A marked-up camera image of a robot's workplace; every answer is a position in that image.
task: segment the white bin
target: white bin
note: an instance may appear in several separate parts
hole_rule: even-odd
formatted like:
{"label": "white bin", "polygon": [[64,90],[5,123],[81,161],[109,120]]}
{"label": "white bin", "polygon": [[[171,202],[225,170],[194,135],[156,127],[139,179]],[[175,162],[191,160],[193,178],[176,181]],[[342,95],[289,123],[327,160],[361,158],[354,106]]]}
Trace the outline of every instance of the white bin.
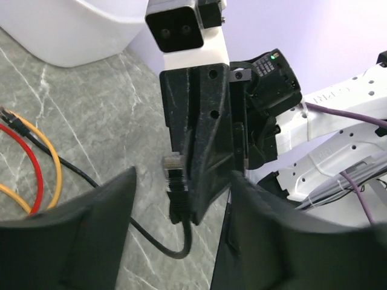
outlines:
{"label": "white bin", "polygon": [[0,27],[36,57],[72,67],[120,53],[148,0],[0,0]]}

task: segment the purple cable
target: purple cable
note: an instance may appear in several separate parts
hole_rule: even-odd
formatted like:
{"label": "purple cable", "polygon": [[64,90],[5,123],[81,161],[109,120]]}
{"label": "purple cable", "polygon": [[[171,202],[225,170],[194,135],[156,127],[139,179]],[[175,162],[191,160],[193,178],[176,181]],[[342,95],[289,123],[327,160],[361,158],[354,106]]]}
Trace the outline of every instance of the purple cable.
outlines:
{"label": "purple cable", "polygon": [[374,220],[371,216],[371,212],[367,206],[367,203],[365,202],[365,200],[363,199],[363,196],[362,196],[362,193],[360,192],[360,188],[359,186],[356,184],[356,182],[354,182],[354,180],[347,174],[346,171],[343,171],[343,172],[340,172],[340,174],[346,179],[348,180],[348,182],[351,184],[351,187],[353,188],[353,190],[356,192],[356,195],[357,195],[357,198],[359,199],[360,201],[360,204],[362,205],[363,207],[363,211],[365,213],[365,215],[367,216],[367,219],[369,220],[369,223],[370,224],[373,224],[374,223]]}
{"label": "purple cable", "polygon": [[387,121],[379,120],[377,118],[373,118],[373,117],[362,115],[362,114],[341,111],[341,110],[336,110],[336,109],[330,109],[330,108],[322,107],[322,106],[319,106],[316,104],[311,104],[311,103],[305,103],[305,104],[307,105],[307,108],[311,109],[312,111],[327,113],[330,115],[341,116],[341,117],[346,117],[346,118],[350,118],[350,119],[355,119],[355,120],[359,120],[359,121],[362,121],[365,123],[374,124],[376,126],[387,129]]}

